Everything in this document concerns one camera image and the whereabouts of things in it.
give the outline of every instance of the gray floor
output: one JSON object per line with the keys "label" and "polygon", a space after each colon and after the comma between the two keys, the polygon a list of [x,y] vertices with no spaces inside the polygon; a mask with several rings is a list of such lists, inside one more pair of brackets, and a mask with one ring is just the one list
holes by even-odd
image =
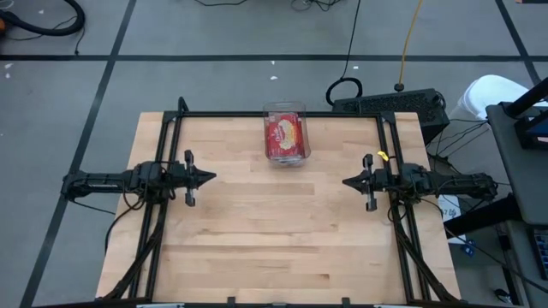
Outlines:
{"label": "gray floor", "polygon": [[[82,58],[55,61],[58,58],[47,56],[72,55],[78,35],[0,40],[0,168],[4,170],[0,297],[6,307],[21,302],[56,208],[61,179],[73,160],[96,93],[101,94],[102,78],[110,77],[104,97],[95,101],[101,106],[81,168],[108,172],[126,167],[139,113],[174,109],[181,95],[191,110],[259,110],[264,103],[283,100],[302,101],[310,110],[328,110],[325,90],[340,77],[344,61],[271,60],[280,55],[345,54],[357,4],[343,0],[328,13],[317,7],[298,13],[291,10],[289,0],[249,0],[240,6],[213,8],[190,0],[136,0],[128,30],[121,36],[121,56],[109,57],[128,4],[135,0],[78,1],[87,14]],[[366,55],[362,57],[366,61],[352,61],[348,75],[362,80],[364,95],[392,92],[399,72],[397,55],[416,3],[362,1],[352,54]],[[548,34],[539,31],[545,28],[548,5],[503,3],[528,54],[537,56],[534,60],[548,56]],[[10,10],[44,27],[54,27],[74,14],[55,0],[15,0]],[[20,29],[9,33],[13,38],[31,35]],[[37,61],[24,55],[37,55],[33,59]],[[159,61],[168,58],[123,58],[135,55],[182,57],[169,62]],[[233,57],[198,62],[184,57],[201,55],[270,56],[260,61]],[[374,57],[386,55],[394,57]],[[485,74],[533,85],[524,65],[529,59],[520,57],[494,0],[425,0],[409,55],[448,56],[443,61],[411,59],[404,80],[408,90],[434,87],[443,93],[448,110],[473,80]],[[484,62],[477,56],[492,57]],[[116,59],[124,61],[117,61],[111,75],[104,75],[107,61]],[[535,62],[534,67],[540,78],[548,76],[547,62]],[[348,98],[355,89],[341,86],[334,95]],[[116,198],[94,196],[84,201],[108,210],[116,205]],[[111,222],[107,214],[68,205],[35,305],[93,299],[104,257],[104,233]],[[472,236],[478,245],[500,253],[490,232]],[[470,258],[454,247],[452,252],[464,299],[497,304],[491,290],[504,287],[500,268],[480,255]]]}

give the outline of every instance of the black clamp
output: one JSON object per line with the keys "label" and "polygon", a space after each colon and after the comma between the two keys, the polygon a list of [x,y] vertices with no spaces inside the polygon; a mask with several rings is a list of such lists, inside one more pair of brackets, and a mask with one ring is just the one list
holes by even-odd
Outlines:
{"label": "black clamp", "polygon": [[362,165],[364,170],[361,171],[361,173],[357,176],[342,180],[342,183],[346,186],[352,187],[353,189],[357,190],[361,194],[368,194],[367,195],[367,203],[366,203],[366,210],[367,211],[374,211],[377,210],[377,200],[375,199],[374,195],[374,186],[373,186],[373,173],[372,173],[372,166],[373,166],[373,155],[372,154],[366,154],[363,157]]}

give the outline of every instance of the black box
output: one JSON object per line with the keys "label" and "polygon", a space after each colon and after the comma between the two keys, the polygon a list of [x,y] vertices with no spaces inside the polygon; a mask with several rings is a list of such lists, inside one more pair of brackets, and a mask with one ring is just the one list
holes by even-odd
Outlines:
{"label": "black box", "polygon": [[444,98],[434,89],[339,99],[334,102],[333,111],[356,114],[381,111],[415,112],[419,115],[425,145],[450,123],[445,114]]}

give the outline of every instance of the red label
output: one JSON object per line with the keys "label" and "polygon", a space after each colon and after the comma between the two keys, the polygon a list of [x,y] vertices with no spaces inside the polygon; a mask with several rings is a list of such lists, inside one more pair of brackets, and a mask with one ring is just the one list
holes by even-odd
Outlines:
{"label": "red label", "polygon": [[301,119],[296,113],[271,112],[266,120],[266,153],[269,158],[304,157]]}

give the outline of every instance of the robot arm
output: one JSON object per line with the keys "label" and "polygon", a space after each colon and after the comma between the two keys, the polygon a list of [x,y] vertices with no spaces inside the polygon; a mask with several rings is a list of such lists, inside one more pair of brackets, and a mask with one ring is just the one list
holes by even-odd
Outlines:
{"label": "robot arm", "polygon": [[197,169],[189,150],[185,151],[185,163],[173,162],[166,169],[159,162],[144,162],[114,174],[77,171],[65,175],[61,193],[69,200],[90,193],[135,193],[146,201],[160,203],[169,198],[174,189],[186,187],[185,203],[195,206],[193,190],[217,175]]}

